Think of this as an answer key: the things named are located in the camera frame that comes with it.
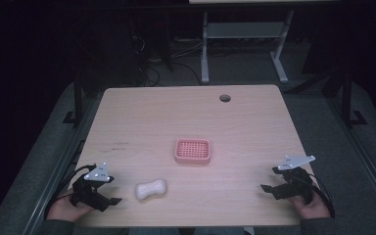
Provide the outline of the person's left hand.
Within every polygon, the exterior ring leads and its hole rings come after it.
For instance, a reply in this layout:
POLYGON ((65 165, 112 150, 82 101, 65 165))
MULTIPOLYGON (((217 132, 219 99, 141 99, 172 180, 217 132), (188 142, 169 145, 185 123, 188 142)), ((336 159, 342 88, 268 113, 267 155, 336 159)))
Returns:
POLYGON ((63 195, 59 195, 48 211, 46 219, 76 222, 94 211, 93 208, 83 203, 78 203, 74 206, 70 201, 71 196, 72 190, 65 192, 63 195))

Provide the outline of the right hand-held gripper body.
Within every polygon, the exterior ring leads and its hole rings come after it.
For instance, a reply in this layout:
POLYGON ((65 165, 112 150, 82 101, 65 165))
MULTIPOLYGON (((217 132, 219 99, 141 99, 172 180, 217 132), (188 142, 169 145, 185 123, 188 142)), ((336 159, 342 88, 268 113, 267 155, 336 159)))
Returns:
POLYGON ((288 199, 301 196, 305 204, 312 201, 312 179, 308 172, 303 169, 303 165, 309 164, 315 160, 315 156, 307 157, 289 157, 286 156, 284 161, 278 165, 278 168, 284 170, 280 174, 285 183, 275 186, 275 192, 272 193, 276 200, 288 199))

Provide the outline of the pink soap dish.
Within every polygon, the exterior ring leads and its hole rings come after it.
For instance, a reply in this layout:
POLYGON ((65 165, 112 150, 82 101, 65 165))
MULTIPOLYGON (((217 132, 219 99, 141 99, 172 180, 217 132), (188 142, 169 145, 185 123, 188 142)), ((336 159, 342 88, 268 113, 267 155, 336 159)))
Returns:
POLYGON ((211 161, 211 144, 205 139, 180 138, 174 148, 179 164, 207 165, 211 161))

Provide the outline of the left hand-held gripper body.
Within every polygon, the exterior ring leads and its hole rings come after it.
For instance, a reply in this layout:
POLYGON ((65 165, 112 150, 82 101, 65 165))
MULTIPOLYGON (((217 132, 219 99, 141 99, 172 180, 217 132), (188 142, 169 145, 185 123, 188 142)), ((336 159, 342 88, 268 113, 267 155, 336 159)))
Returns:
POLYGON ((98 189, 106 183, 110 183, 112 178, 108 174, 106 164, 88 165, 89 171, 79 176, 72 185, 73 193, 70 202, 76 206, 82 203, 97 211, 103 212, 110 205, 111 200, 98 192, 98 189))

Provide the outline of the person's right hand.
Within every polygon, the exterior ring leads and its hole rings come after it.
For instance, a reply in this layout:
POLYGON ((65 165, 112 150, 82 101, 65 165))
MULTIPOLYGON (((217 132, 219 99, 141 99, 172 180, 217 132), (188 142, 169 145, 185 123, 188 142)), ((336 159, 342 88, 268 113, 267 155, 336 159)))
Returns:
POLYGON ((305 200, 298 196, 289 198, 288 201, 303 219, 326 218, 330 216, 327 206, 316 193, 312 194, 312 201, 307 205, 305 204, 305 200))

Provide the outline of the grey metal rail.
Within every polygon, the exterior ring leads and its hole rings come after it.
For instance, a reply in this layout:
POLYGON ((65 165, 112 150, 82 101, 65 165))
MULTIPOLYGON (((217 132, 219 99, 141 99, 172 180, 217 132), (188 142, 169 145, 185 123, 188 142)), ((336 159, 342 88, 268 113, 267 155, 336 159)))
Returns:
POLYGON ((367 149, 362 145, 361 140, 354 131, 355 126, 367 124, 365 118, 360 111, 350 111, 350 119, 346 120, 346 116, 342 114, 341 107, 334 99, 327 98, 326 102, 338 124, 351 142, 352 147, 362 162, 367 176, 371 181, 372 187, 376 191, 376 165, 372 162, 372 156, 367 152, 367 149))
POLYGON ((23 167, 24 197, 30 197, 30 208, 21 235, 33 235, 38 229, 47 204, 71 167, 76 149, 88 135, 99 103, 99 99, 84 98, 82 120, 75 125, 64 123, 72 107, 61 100, 44 126, 23 167))

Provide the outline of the white metal table frame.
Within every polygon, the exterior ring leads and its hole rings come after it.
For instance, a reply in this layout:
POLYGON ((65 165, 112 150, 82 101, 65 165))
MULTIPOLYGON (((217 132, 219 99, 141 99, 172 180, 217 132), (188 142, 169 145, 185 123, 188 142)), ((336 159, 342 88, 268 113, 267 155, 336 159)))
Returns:
POLYGON ((270 58, 281 83, 288 83, 289 79, 281 63, 281 53, 291 26, 294 11, 287 13, 283 22, 267 23, 210 23, 208 13, 204 13, 202 54, 201 54, 201 82, 210 82, 208 43, 210 39, 277 39, 277 48, 270 52, 270 58))

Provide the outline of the black metal stand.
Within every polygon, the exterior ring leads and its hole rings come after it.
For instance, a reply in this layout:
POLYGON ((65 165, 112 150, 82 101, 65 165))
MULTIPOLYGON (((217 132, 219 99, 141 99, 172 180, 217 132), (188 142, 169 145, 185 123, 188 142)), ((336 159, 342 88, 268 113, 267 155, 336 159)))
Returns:
POLYGON ((83 105, 82 105, 82 79, 77 66, 70 67, 73 75, 73 112, 68 112, 65 115, 63 123, 70 123, 73 127, 78 127, 83 117, 83 105))
POLYGON ((342 76, 341 118, 347 127, 366 124, 366 120, 362 113, 360 111, 352 110, 352 88, 353 82, 350 73, 345 70, 342 76))

